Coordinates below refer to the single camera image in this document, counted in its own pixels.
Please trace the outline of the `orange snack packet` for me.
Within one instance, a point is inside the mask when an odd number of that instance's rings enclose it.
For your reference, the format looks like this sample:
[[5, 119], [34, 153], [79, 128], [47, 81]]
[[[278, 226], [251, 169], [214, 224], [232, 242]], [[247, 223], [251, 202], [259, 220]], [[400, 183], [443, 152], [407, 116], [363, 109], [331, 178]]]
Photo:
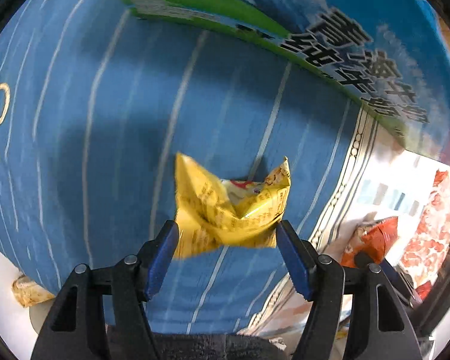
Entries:
[[359, 224], [345, 251], [340, 264], [343, 267], [356, 268], [356, 258], [365, 254], [373, 263], [380, 264], [398, 239], [398, 217], [392, 216]]

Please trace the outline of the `yellow snack packet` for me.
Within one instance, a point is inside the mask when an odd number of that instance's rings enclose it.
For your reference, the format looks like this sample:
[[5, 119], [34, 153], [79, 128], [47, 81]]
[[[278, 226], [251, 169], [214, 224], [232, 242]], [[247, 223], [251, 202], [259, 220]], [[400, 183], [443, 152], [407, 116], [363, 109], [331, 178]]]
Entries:
[[220, 179], [178, 153], [175, 222], [179, 240], [174, 258], [191, 258], [222, 246], [276, 247], [275, 228], [283, 218], [290, 189], [286, 158], [262, 182], [256, 182]]

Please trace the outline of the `plaid checkered cloth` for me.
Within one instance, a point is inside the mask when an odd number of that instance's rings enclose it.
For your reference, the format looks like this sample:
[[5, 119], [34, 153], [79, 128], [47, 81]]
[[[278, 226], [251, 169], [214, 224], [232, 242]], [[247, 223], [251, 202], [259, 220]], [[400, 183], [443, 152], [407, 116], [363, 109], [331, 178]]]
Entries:
[[[449, 167], [403, 149], [365, 111], [359, 112], [353, 132], [337, 186], [308, 241], [339, 262], [359, 224], [397, 216], [399, 239], [388, 254], [397, 264], [418, 227], [436, 172]], [[238, 333], [285, 340], [303, 329], [311, 306], [286, 274]]]

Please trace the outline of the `blue striped cloth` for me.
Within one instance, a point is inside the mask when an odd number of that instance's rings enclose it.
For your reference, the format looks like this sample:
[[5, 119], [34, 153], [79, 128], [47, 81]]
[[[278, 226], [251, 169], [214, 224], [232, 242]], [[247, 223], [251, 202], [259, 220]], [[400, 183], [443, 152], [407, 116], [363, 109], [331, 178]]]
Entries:
[[174, 217], [177, 153], [263, 180], [309, 237], [349, 157], [358, 105], [248, 42], [132, 16], [120, 0], [26, 0], [0, 35], [0, 251], [56, 293]]

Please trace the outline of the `milk carton cardboard box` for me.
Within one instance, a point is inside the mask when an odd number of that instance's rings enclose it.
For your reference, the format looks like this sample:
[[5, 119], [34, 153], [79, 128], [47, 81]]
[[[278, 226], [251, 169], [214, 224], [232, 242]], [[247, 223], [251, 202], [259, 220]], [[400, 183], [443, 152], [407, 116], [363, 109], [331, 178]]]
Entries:
[[426, 0], [122, 0], [252, 41], [311, 70], [402, 144], [450, 165], [450, 50]]

